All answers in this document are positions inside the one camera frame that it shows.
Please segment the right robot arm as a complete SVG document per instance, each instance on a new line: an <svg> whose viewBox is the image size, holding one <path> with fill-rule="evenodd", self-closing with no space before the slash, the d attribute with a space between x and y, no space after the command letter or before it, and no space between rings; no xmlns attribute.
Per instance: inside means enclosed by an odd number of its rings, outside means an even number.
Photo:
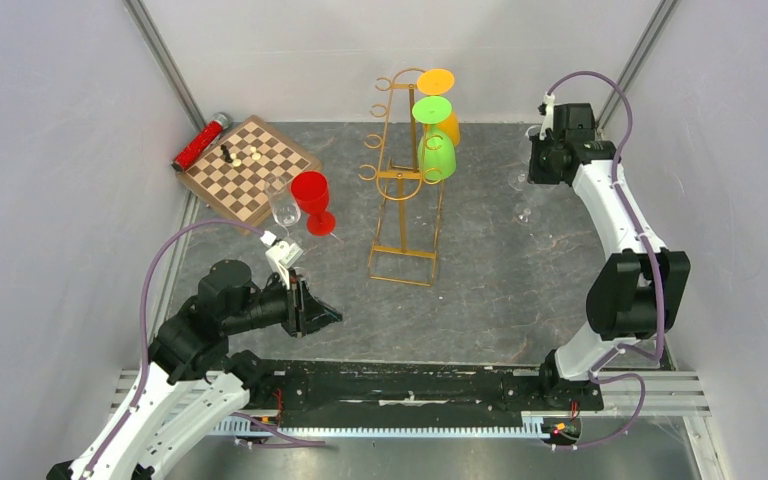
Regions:
<svg viewBox="0 0 768 480"><path fill-rule="evenodd" d="M588 394L599 371L620 354L661 359L691 263L646 222L628 188L618 148L597 137L589 104L557 104L547 94L539 112L540 130L529 137L528 179L535 185L570 186L590 214L605 255L586 296L585 324L539 370L540 400L562 408Z"/></svg>

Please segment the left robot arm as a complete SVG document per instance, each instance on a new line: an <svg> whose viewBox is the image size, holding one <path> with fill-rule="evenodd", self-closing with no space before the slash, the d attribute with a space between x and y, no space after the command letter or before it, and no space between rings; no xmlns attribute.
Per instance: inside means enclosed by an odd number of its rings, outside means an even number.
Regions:
<svg viewBox="0 0 768 480"><path fill-rule="evenodd" d="M178 312L159 328L125 401L78 458L58 463L50 479L161 479L222 420L274 393L262 359L233 354L232 335L272 325L304 337L343 319L291 270L264 287L239 260L214 264Z"/></svg>

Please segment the green wine glass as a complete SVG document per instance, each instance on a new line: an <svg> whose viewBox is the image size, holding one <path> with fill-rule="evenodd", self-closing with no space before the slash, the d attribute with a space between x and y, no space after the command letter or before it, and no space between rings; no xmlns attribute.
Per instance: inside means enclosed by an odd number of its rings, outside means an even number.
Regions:
<svg viewBox="0 0 768 480"><path fill-rule="evenodd" d="M439 129L418 120L420 108L416 107L416 104L422 99L417 101L411 110L413 119L423 126L423 136L418 146L419 164L424 181L436 184L448 179L455 172L455 146Z"/></svg>

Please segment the clear back wine glass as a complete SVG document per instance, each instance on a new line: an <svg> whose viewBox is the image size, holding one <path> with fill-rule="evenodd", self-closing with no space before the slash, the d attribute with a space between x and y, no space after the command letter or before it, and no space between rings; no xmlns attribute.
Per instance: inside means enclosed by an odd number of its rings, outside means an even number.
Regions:
<svg viewBox="0 0 768 480"><path fill-rule="evenodd" d="M520 225L531 225L537 220L537 212L530 207L518 206L515 208L514 218Z"/></svg>

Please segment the red wine glass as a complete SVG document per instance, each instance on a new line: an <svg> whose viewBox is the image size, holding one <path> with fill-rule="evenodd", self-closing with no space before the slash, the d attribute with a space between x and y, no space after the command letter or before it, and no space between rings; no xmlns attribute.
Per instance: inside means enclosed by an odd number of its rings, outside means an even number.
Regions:
<svg viewBox="0 0 768 480"><path fill-rule="evenodd" d="M290 192L308 215L308 232L314 236L330 235L336 227L336 218L328 211L330 191L326 177L318 171L300 173L292 180Z"/></svg>

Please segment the clear green-rimmed wine glass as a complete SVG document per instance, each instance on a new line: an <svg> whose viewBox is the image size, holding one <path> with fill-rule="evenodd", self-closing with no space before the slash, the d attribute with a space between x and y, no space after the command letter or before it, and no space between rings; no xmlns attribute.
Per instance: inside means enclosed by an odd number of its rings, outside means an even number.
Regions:
<svg viewBox="0 0 768 480"><path fill-rule="evenodd" d="M304 259L304 255L306 253L305 245L304 245L304 236L302 235L302 232L300 230L290 230L288 234L286 235L285 239L288 242L294 243L298 249L300 250L300 253L298 254L298 258L293 263L293 269L295 270L296 275L303 281L310 283L312 281L312 273L306 266L306 260Z"/></svg>

